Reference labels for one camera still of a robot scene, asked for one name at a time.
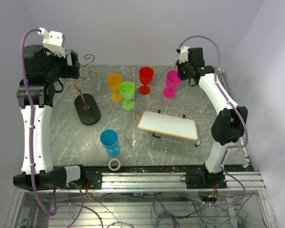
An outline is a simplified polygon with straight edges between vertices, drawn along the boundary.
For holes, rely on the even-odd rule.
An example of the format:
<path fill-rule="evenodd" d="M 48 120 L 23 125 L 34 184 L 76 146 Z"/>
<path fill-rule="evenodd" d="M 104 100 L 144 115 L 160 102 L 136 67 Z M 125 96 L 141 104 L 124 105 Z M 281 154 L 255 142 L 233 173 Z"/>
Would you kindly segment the pink plastic wine glass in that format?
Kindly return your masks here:
<path fill-rule="evenodd" d="M 172 99 L 176 95 L 175 90 L 181 83 L 181 80 L 178 78 L 178 71 L 170 70 L 167 73 L 165 82 L 166 88 L 163 90 L 163 95 L 168 99 Z"/>

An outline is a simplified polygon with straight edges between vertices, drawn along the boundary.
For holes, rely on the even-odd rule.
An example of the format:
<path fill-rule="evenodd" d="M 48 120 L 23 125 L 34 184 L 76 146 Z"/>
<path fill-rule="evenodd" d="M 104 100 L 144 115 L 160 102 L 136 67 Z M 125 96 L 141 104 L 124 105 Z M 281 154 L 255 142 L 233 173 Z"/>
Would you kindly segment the blue plastic wine glass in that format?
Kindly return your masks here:
<path fill-rule="evenodd" d="M 119 137 L 115 130 L 104 130 L 100 135 L 100 141 L 109 156 L 115 157 L 120 154 L 121 147 L 119 145 Z"/>

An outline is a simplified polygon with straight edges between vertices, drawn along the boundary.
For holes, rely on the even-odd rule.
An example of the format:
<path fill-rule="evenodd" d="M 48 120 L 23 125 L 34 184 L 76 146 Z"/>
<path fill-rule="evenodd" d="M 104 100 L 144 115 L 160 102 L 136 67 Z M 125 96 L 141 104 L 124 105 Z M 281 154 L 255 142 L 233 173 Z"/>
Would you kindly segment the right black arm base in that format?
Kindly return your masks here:
<path fill-rule="evenodd" d="M 187 189 L 225 189 L 227 187 L 223 171 L 210 173 L 205 166 L 194 166 L 186 174 L 181 175 L 180 181 Z"/>

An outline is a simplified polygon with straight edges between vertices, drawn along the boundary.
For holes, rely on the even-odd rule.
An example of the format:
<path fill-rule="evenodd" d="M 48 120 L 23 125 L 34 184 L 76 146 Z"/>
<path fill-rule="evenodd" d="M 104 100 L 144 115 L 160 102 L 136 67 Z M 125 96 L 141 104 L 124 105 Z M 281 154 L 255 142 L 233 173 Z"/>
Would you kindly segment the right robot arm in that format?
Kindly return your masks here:
<path fill-rule="evenodd" d="M 240 147 L 237 142 L 247 132 L 248 110 L 234 102 L 224 89 L 218 79 L 218 69 L 205 65 L 202 48 L 182 46 L 176 51 L 178 78 L 193 80 L 206 93 L 217 114 L 211 127 L 214 143 L 204 164 L 207 172 L 200 176 L 201 185 L 210 188 L 217 182 L 215 174 L 222 172 L 228 151 Z"/>

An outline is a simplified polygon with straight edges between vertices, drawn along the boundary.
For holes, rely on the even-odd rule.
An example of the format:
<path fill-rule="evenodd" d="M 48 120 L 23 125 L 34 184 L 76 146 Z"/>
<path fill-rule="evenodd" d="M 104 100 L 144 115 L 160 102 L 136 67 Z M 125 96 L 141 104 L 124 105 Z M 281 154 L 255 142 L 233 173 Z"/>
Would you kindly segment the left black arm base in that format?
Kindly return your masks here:
<path fill-rule="evenodd" d="M 92 190 L 100 190 L 102 186 L 102 174 L 96 168 L 83 165 L 64 166 L 66 170 L 66 185 L 70 182 L 79 187 Z"/>

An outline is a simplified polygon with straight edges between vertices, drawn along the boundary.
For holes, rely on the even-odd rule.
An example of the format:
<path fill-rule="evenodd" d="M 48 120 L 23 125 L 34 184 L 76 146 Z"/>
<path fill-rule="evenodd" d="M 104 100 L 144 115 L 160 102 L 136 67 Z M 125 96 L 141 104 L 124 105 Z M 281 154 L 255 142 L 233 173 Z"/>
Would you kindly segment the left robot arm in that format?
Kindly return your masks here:
<path fill-rule="evenodd" d="M 24 190 L 65 189 L 71 184 L 81 189 L 87 184 L 83 165 L 54 168 L 50 154 L 50 119 L 55 83 L 60 78 L 79 78 L 78 54 L 67 57 L 43 45 L 29 45 L 22 51 L 25 78 L 17 90 L 17 99 L 25 130 L 25 153 L 21 173 L 13 177 L 13 184 Z"/>

